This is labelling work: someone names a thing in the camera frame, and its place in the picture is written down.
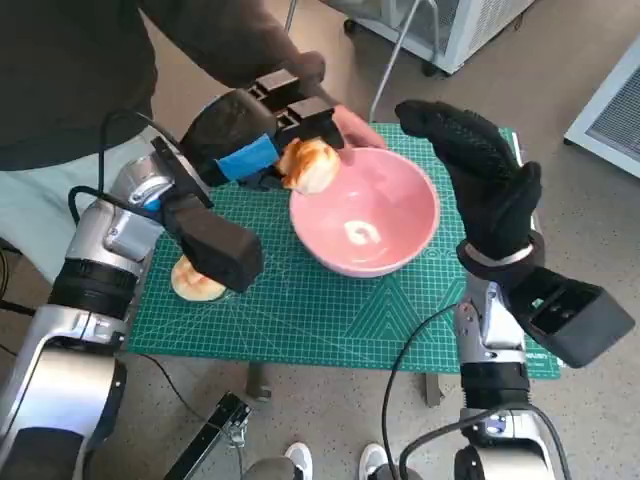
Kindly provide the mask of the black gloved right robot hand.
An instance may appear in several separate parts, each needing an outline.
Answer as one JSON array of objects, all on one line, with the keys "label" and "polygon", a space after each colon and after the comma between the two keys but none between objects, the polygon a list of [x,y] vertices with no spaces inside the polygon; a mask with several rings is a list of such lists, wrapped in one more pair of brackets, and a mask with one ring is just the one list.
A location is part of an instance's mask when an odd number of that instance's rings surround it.
[{"label": "black gloved right robot hand", "polygon": [[519,165],[498,127],[473,111],[406,100],[395,113],[402,131],[428,140],[449,173],[466,241],[492,260],[527,247],[541,166]]}]

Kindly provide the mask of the person's hand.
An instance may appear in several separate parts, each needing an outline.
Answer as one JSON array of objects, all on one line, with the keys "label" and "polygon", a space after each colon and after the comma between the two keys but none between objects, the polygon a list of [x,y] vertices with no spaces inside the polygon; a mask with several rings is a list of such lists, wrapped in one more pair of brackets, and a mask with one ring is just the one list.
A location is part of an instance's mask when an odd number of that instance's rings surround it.
[{"label": "person's hand", "polygon": [[387,149],[384,139],[359,115],[338,103],[322,86],[317,87],[317,93],[333,107],[332,119],[344,142],[338,151],[343,164],[353,163],[357,148]]}]

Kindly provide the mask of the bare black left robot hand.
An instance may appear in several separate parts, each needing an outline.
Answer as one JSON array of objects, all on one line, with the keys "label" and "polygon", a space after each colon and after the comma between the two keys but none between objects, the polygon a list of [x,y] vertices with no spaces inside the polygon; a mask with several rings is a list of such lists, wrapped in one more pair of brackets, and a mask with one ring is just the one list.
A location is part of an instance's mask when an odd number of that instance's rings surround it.
[{"label": "bare black left robot hand", "polygon": [[334,108],[304,88],[303,80],[281,69],[204,108],[180,141],[203,182],[212,188],[237,182],[252,190],[280,189],[284,175],[275,164],[293,140],[320,138],[342,148]]}]

